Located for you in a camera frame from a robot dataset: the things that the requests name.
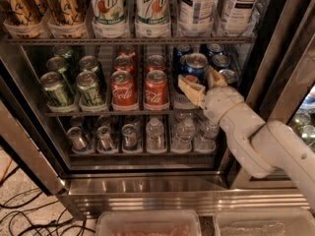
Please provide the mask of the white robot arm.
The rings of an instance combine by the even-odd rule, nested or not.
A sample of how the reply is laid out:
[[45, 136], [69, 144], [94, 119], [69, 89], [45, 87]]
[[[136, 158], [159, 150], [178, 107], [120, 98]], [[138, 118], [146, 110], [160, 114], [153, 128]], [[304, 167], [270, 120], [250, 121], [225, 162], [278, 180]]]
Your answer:
[[264, 121], [244, 97], [229, 86], [210, 89], [178, 77], [178, 86], [208, 120], [225, 132], [238, 163], [255, 178], [283, 170], [315, 209], [315, 153], [286, 124]]

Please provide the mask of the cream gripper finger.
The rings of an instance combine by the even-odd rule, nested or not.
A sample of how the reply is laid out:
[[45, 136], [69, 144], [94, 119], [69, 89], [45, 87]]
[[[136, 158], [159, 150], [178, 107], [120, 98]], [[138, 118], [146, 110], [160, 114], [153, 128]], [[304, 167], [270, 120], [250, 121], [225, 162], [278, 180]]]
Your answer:
[[207, 83], [210, 89], [227, 86], [227, 82], [225, 81], [224, 77], [212, 66], [208, 67]]
[[178, 86], [194, 105], [204, 105], [206, 89], [204, 86], [192, 83], [181, 75], [178, 76]]

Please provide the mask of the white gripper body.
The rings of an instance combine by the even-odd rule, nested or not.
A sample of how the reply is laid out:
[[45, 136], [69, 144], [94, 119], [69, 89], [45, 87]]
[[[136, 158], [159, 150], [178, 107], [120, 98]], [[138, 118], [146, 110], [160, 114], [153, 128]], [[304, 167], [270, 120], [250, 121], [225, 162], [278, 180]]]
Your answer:
[[204, 100], [204, 115], [217, 124], [232, 107], [244, 102], [244, 97], [231, 87], [216, 87], [207, 91]]

